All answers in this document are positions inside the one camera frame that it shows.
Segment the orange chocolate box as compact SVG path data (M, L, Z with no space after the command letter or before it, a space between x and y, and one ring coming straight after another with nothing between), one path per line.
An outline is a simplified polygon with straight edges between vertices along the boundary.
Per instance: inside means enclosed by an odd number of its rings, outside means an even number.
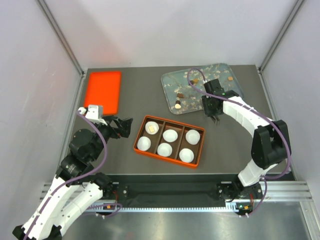
M158 125L159 125L159 131L155 135L150 135L145 130L145 125L149 121L154 121L154 122L158 123ZM163 139L163 132L166 130L169 130L169 129L175 130L178 134L178 138L174 142L167 142ZM199 132L200 140L199 140L198 144L191 145L186 141L186 133L189 130L196 130ZM137 148L137 143L138 143L138 140L140 137L148 137L150 139L151 147L149 148L149 150L141 151ZM186 124L186 123L182 123L182 122L178 122L178 121L174 121L174 120L161 118L161 117L146 115L144 117L144 120L142 121L142 124L139 129L138 135L136 137L133 149L137 154L140 154L140 155L144 155L144 156L151 157L154 159L166 161L166 162L169 162L172 164L195 169L198 167L198 165L200 163L200 158L201 158L202 149L203 149L203 145L204 145L204 138L205 138L205 129L204 128L190 125L190 124ZM171 145L172 154L169 157L164 157L164 156L160 156L157 154L158 146L162 143L167 143L167 144ZM194 153L194 159L191 163L185 163L185 162L181 161L179 158L179 152L180 152L180 150L182 150L184 148L190 149Z

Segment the metal tongs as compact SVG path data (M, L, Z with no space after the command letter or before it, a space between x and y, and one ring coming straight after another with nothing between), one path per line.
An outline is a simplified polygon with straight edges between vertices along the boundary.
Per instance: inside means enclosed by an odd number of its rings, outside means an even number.
M217 115L210 116L210 119L213 121L213 123L214 123L216 126L219 126L219 125L220 125L220 118L219 118Z

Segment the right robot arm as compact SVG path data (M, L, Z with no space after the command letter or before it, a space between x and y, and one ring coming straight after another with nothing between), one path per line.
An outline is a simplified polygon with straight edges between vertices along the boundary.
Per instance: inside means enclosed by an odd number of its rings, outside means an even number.
M228 115L252 136L251 160L232 181L232 198L245 198L261 178L275 180L289 172L292 150L288 126L283 120L273 121L243 101L234 91L202 96L204 113L217 120Z

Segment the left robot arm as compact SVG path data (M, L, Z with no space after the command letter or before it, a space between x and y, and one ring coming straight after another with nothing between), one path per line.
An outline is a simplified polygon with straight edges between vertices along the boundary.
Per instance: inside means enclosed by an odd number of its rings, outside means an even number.
M69 153L61 161L42 202L31 218L14 228L18 240L60 240L70 226L91 206L114 191L112 180L93 167L107 154L109 139L128 138L133 119L105 116L100 123L87 120L92 129L76 131Z

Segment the white paper cup front-left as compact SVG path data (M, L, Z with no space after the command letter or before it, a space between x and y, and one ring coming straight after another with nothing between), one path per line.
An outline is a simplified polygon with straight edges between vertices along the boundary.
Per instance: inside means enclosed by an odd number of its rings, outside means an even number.
M145 152L149 150L150 147L151 147L151 140L148 137L142 136L138 139L138 142L137 142L138 150Z

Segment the white paper cup back-left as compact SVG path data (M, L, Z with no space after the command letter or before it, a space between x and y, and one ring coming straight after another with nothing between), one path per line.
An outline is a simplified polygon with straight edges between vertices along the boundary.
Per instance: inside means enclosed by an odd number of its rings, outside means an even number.
M159 125L157 122L155 121L148 121L145 124L145 131L149 134L149 135L155 135L158 131L159 131Z

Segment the floral blue tray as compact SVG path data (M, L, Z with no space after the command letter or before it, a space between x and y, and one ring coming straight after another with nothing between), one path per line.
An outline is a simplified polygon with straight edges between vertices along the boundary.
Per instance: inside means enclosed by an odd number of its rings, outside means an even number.
M218 79L225 91L235 91L241 98L244 97L244 92L228 64L203 65L199 69L207 81ZM173 71L163 74L160 78L168 108L175 115L203 110L202 94L189 85L188 71L188 69ZM177 97L178 93L183 94L184 98ZM176 101L180 101L180 109L175 108Z

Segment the white paper cup back-right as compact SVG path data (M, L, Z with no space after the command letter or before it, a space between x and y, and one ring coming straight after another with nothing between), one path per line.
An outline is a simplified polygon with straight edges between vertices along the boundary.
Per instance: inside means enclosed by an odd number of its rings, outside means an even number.
M197 145L201 135L197 130L191 129L185 134L186 141L191 145Z

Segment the white paper cup back-middle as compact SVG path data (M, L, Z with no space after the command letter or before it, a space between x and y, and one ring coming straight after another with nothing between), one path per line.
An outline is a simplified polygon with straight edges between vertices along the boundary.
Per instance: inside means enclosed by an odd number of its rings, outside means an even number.
M162 134L163 139L168 143L173 143L178 139L178 133L173 129L168 129Z

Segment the orange box lid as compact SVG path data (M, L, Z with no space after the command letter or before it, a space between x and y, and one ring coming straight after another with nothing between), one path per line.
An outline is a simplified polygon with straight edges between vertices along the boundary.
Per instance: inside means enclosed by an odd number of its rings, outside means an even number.
M115 115L119 109L122 73L120 71L101 71L89 74L84 97L84 107L98 105L103 107L103 115Z

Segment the white paper cup front-right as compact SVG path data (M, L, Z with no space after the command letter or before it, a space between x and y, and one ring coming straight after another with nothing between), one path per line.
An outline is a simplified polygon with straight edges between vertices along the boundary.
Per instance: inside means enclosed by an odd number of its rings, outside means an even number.
M179 152L179 158L184 163L191 163L194 160L194 153L189 148L183 148Z

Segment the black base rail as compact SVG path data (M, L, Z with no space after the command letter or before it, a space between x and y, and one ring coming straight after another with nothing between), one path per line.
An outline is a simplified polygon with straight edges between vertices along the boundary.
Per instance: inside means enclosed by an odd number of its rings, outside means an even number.
M114 174L118 202L125 208L222 207L225 200L250 201L227 187L235 174Z

